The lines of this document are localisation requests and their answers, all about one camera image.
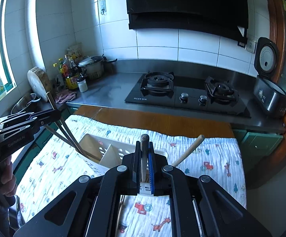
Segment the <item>wooden table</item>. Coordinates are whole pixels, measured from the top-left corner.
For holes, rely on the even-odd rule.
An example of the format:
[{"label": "wooden table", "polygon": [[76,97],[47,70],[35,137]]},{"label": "wooden table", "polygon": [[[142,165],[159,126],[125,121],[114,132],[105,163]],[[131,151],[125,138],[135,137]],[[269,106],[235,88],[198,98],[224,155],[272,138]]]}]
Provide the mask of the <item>wooden table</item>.
[{"label": "wooden table", "polygon": [[109,125],[155,131],[170,136],[234,138],[229,123],[165,114],[82,105],[74,113]]}]

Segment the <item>human hand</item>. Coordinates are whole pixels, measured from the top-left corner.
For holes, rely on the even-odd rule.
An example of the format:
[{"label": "human hand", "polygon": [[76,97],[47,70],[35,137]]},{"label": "human hand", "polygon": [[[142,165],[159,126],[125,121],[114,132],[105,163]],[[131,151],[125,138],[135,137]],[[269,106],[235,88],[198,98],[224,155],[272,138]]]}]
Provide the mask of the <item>human hand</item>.
[{"label": "human hand", "polygon": [[16,178],[13,174],[13,164],[11,162],[11,156],[5,159],[6,167],[3,169],[3,174],[1,176],[1,183],[3,184],[0,187],[0,191],[3,195],[11,197],[15,195],[17,190],[17,184],[15,183]]}]

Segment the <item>wooden door frame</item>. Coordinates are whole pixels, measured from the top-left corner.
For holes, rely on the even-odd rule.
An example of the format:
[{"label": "wooden door frame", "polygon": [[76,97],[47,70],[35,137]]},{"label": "wooden door frame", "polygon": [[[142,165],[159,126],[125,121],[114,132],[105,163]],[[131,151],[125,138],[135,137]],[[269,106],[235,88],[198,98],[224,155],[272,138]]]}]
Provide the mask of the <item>wooden door frame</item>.
[{"label": "wooden door frame", "polygon": [[[283,69],[286,51],[286,24],[282,0],[268,0],[270,20],[270,40],[277,44],[279,58],[272,81],[277,83]],[[286,126],[286,115],[283,118]],[[286,166],[286,132],[280,145],[269,156],[260,160],[253,169],[245,174],[247,189],[255,189]]]}]

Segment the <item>pot handle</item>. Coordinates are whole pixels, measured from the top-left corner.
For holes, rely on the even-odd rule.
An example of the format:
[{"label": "pot handle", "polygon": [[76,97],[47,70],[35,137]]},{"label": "pot handle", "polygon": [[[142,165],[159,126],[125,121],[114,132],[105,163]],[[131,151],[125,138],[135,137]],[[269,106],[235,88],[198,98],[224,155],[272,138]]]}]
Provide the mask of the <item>pot handle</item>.
[{"label": "pot handle", "polygon": [[38,102],[38,101],[40,101],[40,99],[41,99],[41,97],[36,99],[36,100],[31,100],[31,102]]},{"label": "pot handle", "polygon": [[104,63],[112,63],[112,62],[116,62],[118,59],[115,60],[110,60],[110,61],[104,61]]}]

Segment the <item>screw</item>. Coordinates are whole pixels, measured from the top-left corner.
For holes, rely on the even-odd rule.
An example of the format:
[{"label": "screw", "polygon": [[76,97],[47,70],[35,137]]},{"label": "screw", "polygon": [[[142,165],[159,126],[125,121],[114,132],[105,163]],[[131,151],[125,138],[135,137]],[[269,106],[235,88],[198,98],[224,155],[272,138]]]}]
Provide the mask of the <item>screw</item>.
[{"label": "screw", "polygon": [[117,167],[117,170],[118,170],[119,172],[124,172],[125,170],[127,170],[127,166],[125,166],[125,165],[120,165],[120,166]]},{"label": "screw", "polygon": [[164,169],[164,171],[166,171],[166,172],[170,172],[170,171],[172,171],[174,168],[173,168],[173,166],[171,166],[171,165],[166,165],[166,166],[163,166],[163,169]]},{"label": "screw", "polygon": [[89,181],[89,177],[86,175],[83,175],[79,178],[80,183],[87,183]]},{"label": "screw", "polygon": [[208,182],[210,182],[210,180],[211,180],[211,177],[208,175],[201,176],[201,181],[204,183],[208,183]]}]

